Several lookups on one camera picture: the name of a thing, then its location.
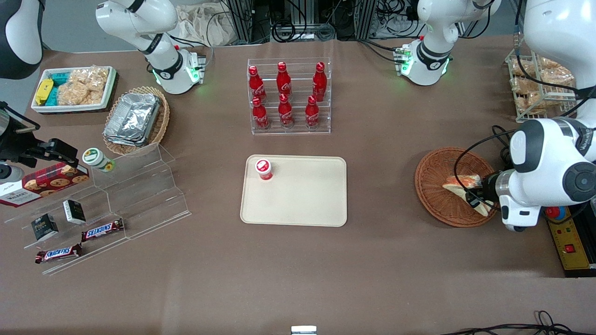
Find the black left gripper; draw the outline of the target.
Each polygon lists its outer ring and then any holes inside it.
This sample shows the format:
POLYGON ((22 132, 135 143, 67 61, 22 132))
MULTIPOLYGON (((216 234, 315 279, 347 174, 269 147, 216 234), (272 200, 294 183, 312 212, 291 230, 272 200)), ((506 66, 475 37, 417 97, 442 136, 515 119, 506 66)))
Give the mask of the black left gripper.
POLYGON ((499 196, 496 190, 496 182, 501 175, 501 172, 488 174, 482 180, 482 189, 468 189, 466 190, 466 202, 470 204, 472 208, 488 208, 489 204, 486 202, 491 201, 492 203, 499 202, 499 196))

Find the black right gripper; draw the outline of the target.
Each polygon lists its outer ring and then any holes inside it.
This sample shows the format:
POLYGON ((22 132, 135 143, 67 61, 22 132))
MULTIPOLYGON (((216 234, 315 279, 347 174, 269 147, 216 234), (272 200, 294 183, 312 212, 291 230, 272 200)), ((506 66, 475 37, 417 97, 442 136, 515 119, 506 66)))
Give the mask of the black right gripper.
POLYGON ((1 104, 0 126, 0 159, 11 161, 34 168, 38 159, 44 161, 57 161, 66 165, 77 167, 77 149, 68 143, 52 138, 41 142, 38 147, 37 140, 32 132, 18 133, 27 127, 17 120, 15 112, 6 103, 1 104))

